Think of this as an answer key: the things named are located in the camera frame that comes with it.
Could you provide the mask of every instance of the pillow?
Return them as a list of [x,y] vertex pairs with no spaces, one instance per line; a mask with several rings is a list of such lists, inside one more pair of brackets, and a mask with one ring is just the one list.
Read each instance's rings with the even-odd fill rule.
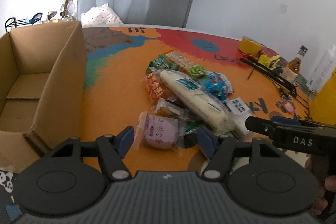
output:
[[99,7],[92,7],[86,13],[83,13],[81,22],[82,26],[123,24],[120,17],[109,7],[108,3]]

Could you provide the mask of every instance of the black metal rack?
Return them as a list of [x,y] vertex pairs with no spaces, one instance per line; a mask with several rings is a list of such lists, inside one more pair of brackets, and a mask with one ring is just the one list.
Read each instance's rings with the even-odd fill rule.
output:
[[15,27],[23,26],[23,25],[34,25],[36,22],[40,21],[42,18],[42,13],[35,14],[32,19],[30,20],[30,23],[27,23],[25,19],[16,20],[15,17],[8,18],[5,22],[5,29],[7,32],[7,28],[9,27]]

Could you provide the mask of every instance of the human hand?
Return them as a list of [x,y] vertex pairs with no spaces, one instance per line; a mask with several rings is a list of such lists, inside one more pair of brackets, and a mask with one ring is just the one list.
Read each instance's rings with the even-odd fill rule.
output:
[[[313,162],[311,161],[310,158],[306,161],[304,167],[313,173]],[[326,193],[326,190],[336,193],[336,176],[332,175],[332,176],[327,177],[325,179],[324,185],[321,185],[321,183],[319,183],[319,185],[320,187],[319,187],[318,197],[313,207],[310,209],[310,212],[317,216],[320,215],[322,211],[328,206],[327,200],[323,198],[323,196]]]

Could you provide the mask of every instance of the yellow container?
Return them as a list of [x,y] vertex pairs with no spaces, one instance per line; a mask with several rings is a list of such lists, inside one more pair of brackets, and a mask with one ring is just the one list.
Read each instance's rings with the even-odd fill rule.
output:
[[336,70],[309,104],[310,116],[316,122],[336,124]]
[[256,57],[261,50],[261,45],[251,38],[243,37],[239,45],[239,50],[245,54],[251,54]]

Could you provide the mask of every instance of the colorful painted tabletop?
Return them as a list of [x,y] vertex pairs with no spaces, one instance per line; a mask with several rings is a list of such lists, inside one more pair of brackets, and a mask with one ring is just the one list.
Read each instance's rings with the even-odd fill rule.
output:
[[[127,125],[136,127],[139,115],[150,111],[150,99],[141,79],[149,62],[161,53],[176,50],[206,70],[226,75],[235,94],[257,117],[293,117],[281,107],[278,89],[265,76],[239,61],[240,41],[199,32],[148,27],[84,28],[88,65],[82,107],[82,141],[93,141],[105,134],[116,135]],[[263,48],[267,55],[276,55]],[[305,108],[293,101],[296,115]],[[170,150],[131,148],[124,163],[135,175],[138,170],[200,171],[206,158],[199,146],[184,149],[182,156]],[[96,159],[85,162],[99,168]]]

